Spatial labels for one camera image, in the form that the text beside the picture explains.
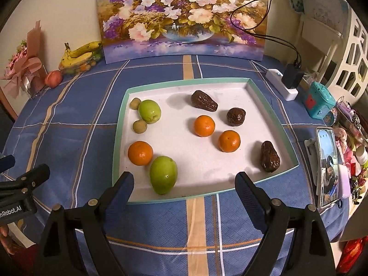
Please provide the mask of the person left hand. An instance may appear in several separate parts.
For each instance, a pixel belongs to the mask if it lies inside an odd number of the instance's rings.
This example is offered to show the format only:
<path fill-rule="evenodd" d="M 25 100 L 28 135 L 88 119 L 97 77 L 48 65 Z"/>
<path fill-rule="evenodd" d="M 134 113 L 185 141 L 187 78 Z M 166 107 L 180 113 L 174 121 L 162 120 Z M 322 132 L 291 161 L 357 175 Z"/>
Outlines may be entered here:
<path fill-rule="evenodd" d="M 10 255 L 16 254 L 18 251 L 21 250 L 21 246 L 18 245 L 9 235 L 9 228 L 7 225 L 3 225 L 0 227 L 0 239 L 1 244 L 6 250 L 6 252 Z"/>

